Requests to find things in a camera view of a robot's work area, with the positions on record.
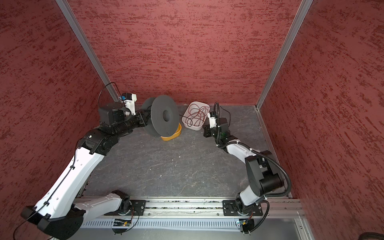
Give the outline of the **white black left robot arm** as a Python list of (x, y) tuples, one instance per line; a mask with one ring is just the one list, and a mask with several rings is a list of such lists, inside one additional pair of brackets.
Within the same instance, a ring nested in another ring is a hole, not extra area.
[(51, 189), (34, 206), (24, 207), (21, 217), (44, 234), (59, 240), (69, 239), (83, 223), (104, 214), (116, 212), (132, 218), (135, 209), (129, 195), (122, 191), (116, 190), (83, 204), (74, 204), (74, 200), (90, 174), (119, 139), (135, 128), (147, 126), (150, 118), (150, 111), (142, 110), (120, 122), (101, 123), (89, 131), (77, 142), (73, 158)]

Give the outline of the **grey perforated cable spool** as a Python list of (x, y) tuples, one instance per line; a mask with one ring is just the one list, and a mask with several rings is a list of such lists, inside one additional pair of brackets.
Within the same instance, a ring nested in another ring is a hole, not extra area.
[(170, 137), (177, 131), (179, 112), (171, 97), (161, 95), (156, 98), (148, 98), (142, 104), (141, 110), (148, 110), (151, 115), (148, 125), (144, 127), (149, 135), (153, 137)]

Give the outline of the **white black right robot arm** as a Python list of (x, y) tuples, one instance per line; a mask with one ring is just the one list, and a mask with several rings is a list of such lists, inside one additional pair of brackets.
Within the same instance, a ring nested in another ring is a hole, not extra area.
[(209, 123), (203, 129), (204, 137), (214, 138), (218, 148), (246, 166), (248, 186), (237, 195), (234, 206), (239, 214), (248, 214), (267, 194), (285, 185), (279, 168), (268, 160), (272, 153), (254, 150), (231, 135), (227, 119), (209, 117)]

